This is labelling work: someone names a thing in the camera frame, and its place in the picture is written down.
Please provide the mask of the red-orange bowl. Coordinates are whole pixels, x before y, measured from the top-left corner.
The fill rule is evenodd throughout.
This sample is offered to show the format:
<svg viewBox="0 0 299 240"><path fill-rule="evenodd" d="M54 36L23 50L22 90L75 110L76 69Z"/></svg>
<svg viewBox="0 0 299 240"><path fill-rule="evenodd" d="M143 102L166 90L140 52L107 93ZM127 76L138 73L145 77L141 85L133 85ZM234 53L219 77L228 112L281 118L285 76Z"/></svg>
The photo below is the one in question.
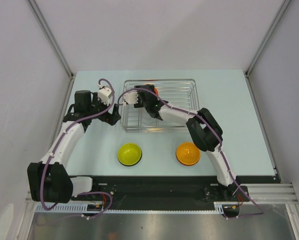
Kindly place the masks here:
<svg viewBox="0 0 299 240"><path fill-rule="evenodd" d="M157 88L153 84L146 84L157 96L159 95Z"/></svg>

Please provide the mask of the yellow-green bowl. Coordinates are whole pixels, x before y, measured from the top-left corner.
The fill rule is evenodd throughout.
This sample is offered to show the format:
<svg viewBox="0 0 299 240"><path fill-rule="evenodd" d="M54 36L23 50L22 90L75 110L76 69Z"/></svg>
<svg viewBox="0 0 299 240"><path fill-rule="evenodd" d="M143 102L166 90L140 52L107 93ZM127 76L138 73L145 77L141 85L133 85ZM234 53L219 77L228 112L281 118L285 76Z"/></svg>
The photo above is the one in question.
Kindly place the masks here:
<svg viewBox="0 0 299 240"><path fill-rule="evenodd" d="M122 145L117 152L119 162L132 163L142 159L142 149L135 143Z"/></svg>

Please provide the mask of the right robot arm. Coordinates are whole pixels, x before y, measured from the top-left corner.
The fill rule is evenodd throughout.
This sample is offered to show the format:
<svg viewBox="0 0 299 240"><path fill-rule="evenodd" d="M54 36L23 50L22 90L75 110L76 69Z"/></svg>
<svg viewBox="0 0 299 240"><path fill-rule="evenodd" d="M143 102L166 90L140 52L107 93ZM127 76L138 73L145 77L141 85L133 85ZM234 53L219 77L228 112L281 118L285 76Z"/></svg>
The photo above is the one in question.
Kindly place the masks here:
<svg viewBox="0 0 299 240"><path fill-rule="evenodd" d="M226 201L238 195L240 182L231 169L223 148L223 130L207 108L189 111L161 99L152 84L136 85L136 107L143 107L154 119L187 127L194 145L205 152L216 172L220 195Z"/></svg>

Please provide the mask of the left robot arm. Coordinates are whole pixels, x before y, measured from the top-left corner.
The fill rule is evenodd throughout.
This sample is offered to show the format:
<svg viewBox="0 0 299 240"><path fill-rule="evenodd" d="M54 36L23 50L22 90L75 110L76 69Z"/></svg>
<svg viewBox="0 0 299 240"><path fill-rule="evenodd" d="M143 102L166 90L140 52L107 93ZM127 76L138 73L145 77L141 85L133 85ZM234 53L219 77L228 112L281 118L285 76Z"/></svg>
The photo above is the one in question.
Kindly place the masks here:
<svg viewBox="0 0 299 240"><path fill-rule="evenodd" d="M97 92L76 91L74 103L63 117L55 142L39 162L30 163L27 168L32 200L65 204L82 193L89 200L96 199L100 187L93 183L93 179L89 176L70 177L66 167L92 120L113 126L120 118L119 106L114 102L114 92L109 86L103 86Z"/></svg>

